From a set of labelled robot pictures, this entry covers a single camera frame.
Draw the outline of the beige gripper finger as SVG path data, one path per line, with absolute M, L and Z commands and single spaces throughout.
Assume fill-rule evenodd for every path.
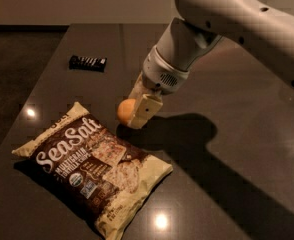
M 151 89 L 148 89 L 143 84 L 143 74 L 140 73 L 130 94 L 128 95 L 129 99 L 139 100 L 144 95 L 150 95 L 152 93 Z
M 161 96 L 142 94 L 135 100 L 133 111 L 130 114 L 127 126 L 132 129 L 141 129 L 162 108 Z

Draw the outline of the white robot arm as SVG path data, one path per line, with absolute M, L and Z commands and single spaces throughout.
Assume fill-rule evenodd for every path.
M 123 120 L 142 128 L 176 92 L 196 60 L 223 37 L 241 45 L 294 89 L 294 16 L 258 0 L 175 0 L 179 13 L 144 60 Z

